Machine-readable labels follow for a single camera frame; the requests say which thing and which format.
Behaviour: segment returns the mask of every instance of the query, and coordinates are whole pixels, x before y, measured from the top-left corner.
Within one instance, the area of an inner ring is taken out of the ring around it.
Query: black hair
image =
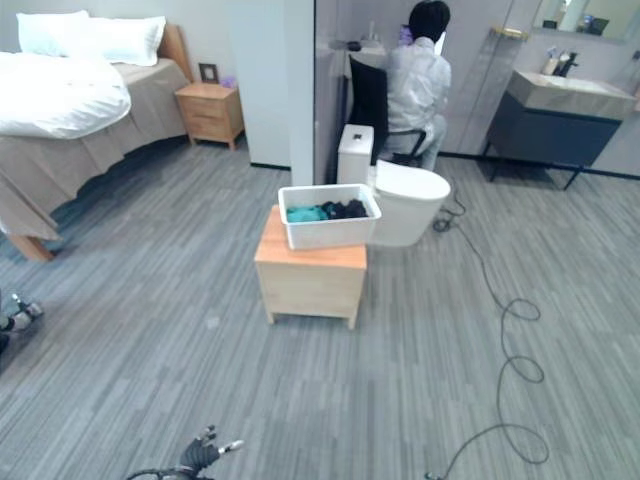
[[[424,0],[411,10],[409,30],[414,40],[428,37],[435,43],[447,29],[450,19],[451,11],[446,3],[440,0]]]

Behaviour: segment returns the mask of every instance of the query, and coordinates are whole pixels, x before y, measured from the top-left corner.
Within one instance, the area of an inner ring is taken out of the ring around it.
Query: bathroom vanity
[[[487,134],[500,159],[574,171],[591,166],[637,100],[607,83],[514,71]],[[491,180],[500,162],[496,163]]]

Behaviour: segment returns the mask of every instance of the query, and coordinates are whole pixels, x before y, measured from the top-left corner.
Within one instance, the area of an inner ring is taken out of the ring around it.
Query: wooden headboard
[[[182,40],[180,27],[167,23],[164,27],[162,42],[160,42],[160,47],[158,48],[158,56],[170,58],[176,62],[182,69],[184,76],[190,82],[193,82],[193,73],[191,72],[191,65],[189,64],[189,57],[187,57],[187,49]]]

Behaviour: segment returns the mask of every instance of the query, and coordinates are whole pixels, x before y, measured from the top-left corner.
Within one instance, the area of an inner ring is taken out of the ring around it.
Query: white pillow
[[[158,63],[166,23],[165,17],[88,18],[69,30],[62,43],[70,57],[101,57],[111,63],[150,67]]]
[[[17,13],[20,50],[25,53],[62,57],[67,54],[60,40],[69,30],[89,18],[86,10],[63,14]]]

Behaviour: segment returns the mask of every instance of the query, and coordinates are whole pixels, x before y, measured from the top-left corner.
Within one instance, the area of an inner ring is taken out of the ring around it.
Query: robotic arm
[[[35,302],[25,303],[15,293],[11,295],[11,298],[16,302],[18,311],[7,316],[2,313],[0,308],[0,332],[25,330],[36,318],[42,316],[44,313],[42,307]],[[0,290],[0,307],[2,307],[2,290]],[[0,353],[7,347],[8,343],[9,336],[5,335],[5,333],[0,333]]]
[[[198,476],[202,470],[216,462],[221,456],[238,450],[244,445],[242,440],[238,440],[222,447],[216,447],[213,444],[213,440],[216,438],[214,430],[215,427],[211,425],[196,437],[180,456],[180,464],[177,467],[165,470],[140,470],[128,476],[126,480],[133,480],[144,475],[156,475],[158,479],[206,480],[206,477]]]

